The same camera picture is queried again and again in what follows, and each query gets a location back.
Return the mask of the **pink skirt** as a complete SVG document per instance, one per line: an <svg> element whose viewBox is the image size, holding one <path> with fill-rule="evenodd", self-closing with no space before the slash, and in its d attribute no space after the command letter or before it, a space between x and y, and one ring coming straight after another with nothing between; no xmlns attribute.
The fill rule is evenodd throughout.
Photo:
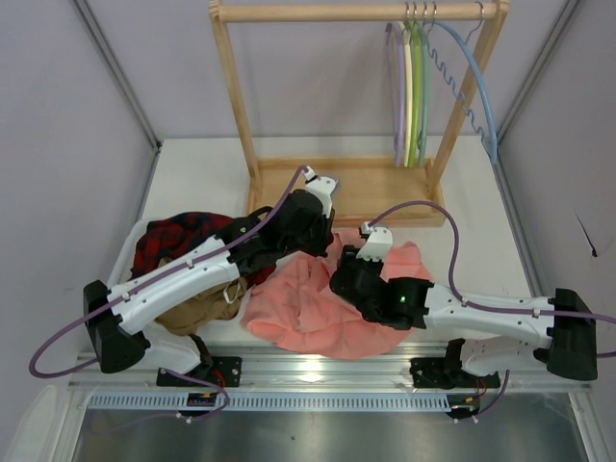
<svg viewBox="0 0 616 462"><path fill-rule="evenodd" d="M356 360L387 353L413 332L365 321L329 289L343 246L361 246L356 229L334 234L325 258L297 253L289 263L251 289L241 326L277 347Z"/></svg>

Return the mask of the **purple clothes hanger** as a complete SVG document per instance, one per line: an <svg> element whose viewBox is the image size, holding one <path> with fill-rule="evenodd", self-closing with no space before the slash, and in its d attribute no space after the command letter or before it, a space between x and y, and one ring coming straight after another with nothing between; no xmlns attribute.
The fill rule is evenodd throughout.
<svg viewBox="0 0 616 462"><path fill-rule="evenodd" d="M404 153L405 134L405 64L401 27L397 22L386 25L387 64L391 91L392 124L394 130L395 166L400 167Z"/></svg>

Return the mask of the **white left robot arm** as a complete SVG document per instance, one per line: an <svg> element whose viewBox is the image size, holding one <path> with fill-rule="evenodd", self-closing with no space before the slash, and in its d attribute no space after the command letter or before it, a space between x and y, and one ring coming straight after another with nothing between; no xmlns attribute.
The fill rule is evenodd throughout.
<svg viewBox="0 0 616 462"><path fill-rule="evenodd" d="M323 256L331 244L333 180L323 178L289 193L265 218L235 218L196 249L150 273L107 288L84 289L84 308L104 313L87 323L103 373L123 372L145 361L156 368L190 373L204 366L192 340L155 333L149 324L181 302L215 286L268 269L296 251Z"/></svg>

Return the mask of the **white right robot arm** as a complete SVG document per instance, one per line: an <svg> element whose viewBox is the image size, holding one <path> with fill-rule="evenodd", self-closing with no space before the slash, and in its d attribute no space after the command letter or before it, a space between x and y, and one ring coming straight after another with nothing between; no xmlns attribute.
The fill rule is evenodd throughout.
<svg viewBox="0 0 616 462"><path fill-rule="evenodd" d="M502 298L499 307L484 311L425 279L384 280L383 262L358 253L351 245L344 247L329 287L365 321L395 330L451 327L485 334L483 340L449 341L448 370L484 376L544 365L562 378L597 379L596 323L576 292L557 289L552 297Z"/></svg>

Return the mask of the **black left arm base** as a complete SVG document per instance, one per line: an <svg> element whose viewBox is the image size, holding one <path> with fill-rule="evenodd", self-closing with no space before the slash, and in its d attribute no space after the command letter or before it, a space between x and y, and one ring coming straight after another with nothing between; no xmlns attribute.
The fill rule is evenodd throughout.
<svg viewBox="0 0 616 462"><path fill-rule="evenodd" d="M240 356L213 356L201 362L182 377L159 369L156 385L159 387L193 388L201 386L201 382L206 381L220 388L238 388L242 367L243 358Z"/></svg>

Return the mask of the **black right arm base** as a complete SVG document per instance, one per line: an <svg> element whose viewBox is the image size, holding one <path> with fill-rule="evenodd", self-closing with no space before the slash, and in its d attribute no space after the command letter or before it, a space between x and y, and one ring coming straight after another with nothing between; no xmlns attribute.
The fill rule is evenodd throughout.
<svg viewBox="0 0 616 462"><path fill-rule="evenodd" d="M457 372L447 368L444 357L417 357L410 360L409 373L416 388L451 390L461 385Z"/></svg>

